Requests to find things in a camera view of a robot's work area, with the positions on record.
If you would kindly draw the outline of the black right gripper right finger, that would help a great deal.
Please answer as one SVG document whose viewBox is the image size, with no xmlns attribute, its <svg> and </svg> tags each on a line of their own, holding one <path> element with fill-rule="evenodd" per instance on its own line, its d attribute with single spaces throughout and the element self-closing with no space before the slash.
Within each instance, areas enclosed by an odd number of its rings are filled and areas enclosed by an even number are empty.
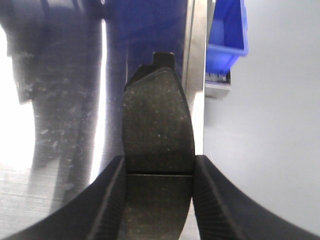
<svg viewBox="0 0 320 240">
<path fill-rule="evenodd" d="M 195 157 L 193 205 L 202 240 L 318 240 L 245 195 L 205 156 Z"/>
</svg>

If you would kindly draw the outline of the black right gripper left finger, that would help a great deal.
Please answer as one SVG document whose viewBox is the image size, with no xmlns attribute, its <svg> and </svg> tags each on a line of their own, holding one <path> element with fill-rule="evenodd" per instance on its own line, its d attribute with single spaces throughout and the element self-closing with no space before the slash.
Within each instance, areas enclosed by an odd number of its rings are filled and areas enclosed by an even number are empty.
<svg viewBox="0 0 320 240">
<path fill-rule="evenodd" d="M 126 198 L 126 164 L 116 156 L 75 199 L 10 240 L 116 240 Z"/>
</svg>

